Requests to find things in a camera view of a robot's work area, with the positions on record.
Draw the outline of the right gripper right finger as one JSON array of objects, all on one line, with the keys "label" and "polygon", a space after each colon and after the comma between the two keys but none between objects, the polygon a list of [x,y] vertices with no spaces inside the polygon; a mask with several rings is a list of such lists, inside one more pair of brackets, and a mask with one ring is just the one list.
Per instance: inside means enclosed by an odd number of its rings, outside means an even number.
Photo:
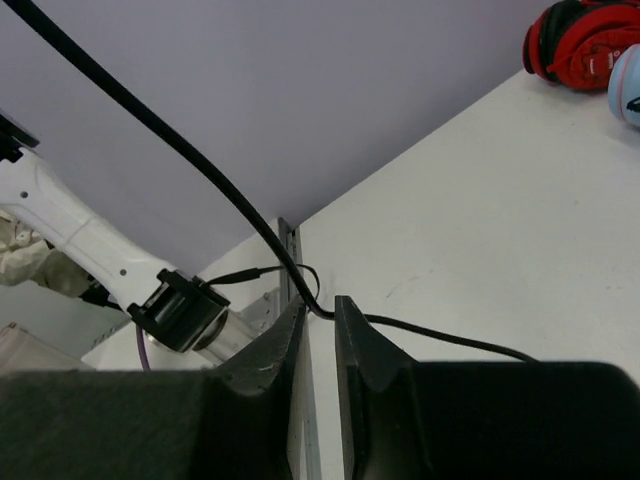
[{"label": "right gripper right finger", "polygon": [[335,299],[335,349],[345,477],[414,478],[409,356],[348,296]]}]

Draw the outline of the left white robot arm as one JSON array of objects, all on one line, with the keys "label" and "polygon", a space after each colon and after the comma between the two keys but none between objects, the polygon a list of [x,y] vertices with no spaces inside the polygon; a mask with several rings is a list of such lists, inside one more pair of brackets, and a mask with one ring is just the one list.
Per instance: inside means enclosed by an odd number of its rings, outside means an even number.
[{"label": "left white robot arm", "polygon": [[260,332],[211,282],[137,246],[73,194],[36,153],[38,140],[1,117],[1,283],[34,282],[71,298],[116,306],[145,342],[219,365]]}]

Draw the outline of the black headset with cable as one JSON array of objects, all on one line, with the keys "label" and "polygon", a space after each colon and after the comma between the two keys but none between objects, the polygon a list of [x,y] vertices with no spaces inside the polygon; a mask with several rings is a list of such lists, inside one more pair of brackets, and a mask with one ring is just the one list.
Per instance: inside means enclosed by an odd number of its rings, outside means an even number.
[{"label": "black headset with cable", "polygon": [[94,83],[148,130],[183,157],[209,180],[250,223],[279,260],[295,285],[306,308],[316,316],[335,321],[335,313],[323,309],[299,271],[299,267],[268,226],[264,218],[235,187],[235,185],[196,147],[149,109],[115,77],[96,62],[61,28],[59,28],[34,2],[10,1],[7,4],[21,20],[65,60]]}]

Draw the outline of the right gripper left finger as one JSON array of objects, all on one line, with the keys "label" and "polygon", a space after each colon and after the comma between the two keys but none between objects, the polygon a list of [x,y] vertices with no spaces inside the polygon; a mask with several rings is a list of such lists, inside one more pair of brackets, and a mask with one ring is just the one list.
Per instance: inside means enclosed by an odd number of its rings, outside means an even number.
[{"label": "right gripper left finger", "polygon": [[306,306],[295,297],[271,328],[207,377],[204,479],[292,479],[289,430]]}]

